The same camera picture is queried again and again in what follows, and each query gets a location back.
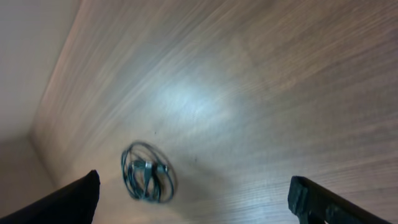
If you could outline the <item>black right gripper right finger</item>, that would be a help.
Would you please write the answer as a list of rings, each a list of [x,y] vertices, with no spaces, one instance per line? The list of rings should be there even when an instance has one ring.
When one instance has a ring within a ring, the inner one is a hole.
[[[287,201],[300,224],[390,224],[302,176],[291,178]]]

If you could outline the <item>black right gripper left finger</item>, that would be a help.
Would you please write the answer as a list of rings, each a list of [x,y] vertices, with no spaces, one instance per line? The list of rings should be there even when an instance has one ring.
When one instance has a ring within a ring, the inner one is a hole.
[[[91,170],[84,177],[1,218],[1,224],[90,224],[100,197],[100,177]]]

